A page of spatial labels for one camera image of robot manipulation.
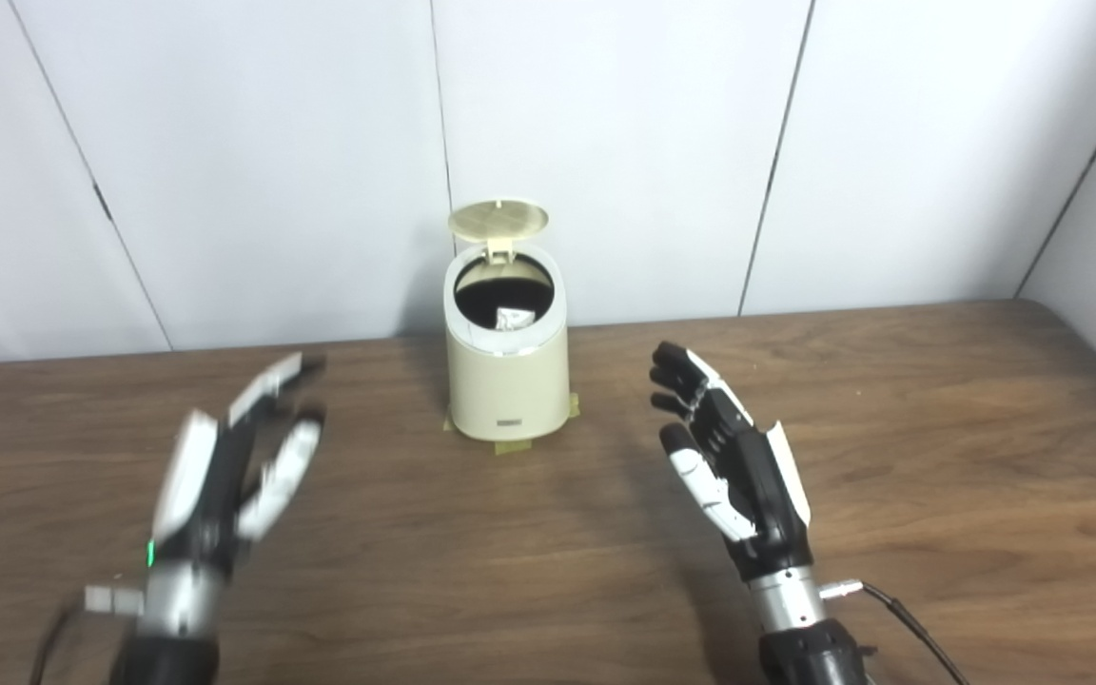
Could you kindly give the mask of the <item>white and black left hand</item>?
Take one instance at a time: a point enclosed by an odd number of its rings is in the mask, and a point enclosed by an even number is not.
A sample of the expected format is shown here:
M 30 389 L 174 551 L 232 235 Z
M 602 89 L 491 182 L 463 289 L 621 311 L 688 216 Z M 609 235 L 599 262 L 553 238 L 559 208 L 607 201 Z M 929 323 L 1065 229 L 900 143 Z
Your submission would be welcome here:
M 222 416 L 191 409 L 157 499 L 148 568 L 232 576 L 240 555 L 277 524 L 321 445 L 326 408 L 285 400 L 324 368 L 326 357 L 295 352 L 258 373 Z

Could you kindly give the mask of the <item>white and black right hand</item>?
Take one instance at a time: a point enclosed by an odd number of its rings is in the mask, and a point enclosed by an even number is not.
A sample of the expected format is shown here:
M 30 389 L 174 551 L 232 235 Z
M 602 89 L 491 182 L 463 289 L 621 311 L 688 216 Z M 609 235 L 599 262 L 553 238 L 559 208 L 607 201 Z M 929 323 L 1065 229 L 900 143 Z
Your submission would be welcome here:
M 740 579 L 813 566 L 811 507 L 783 424 L 762 429 L 690 349 L 661 342 L 652 359 L 651 404 L 677 418 L 658 439 Z

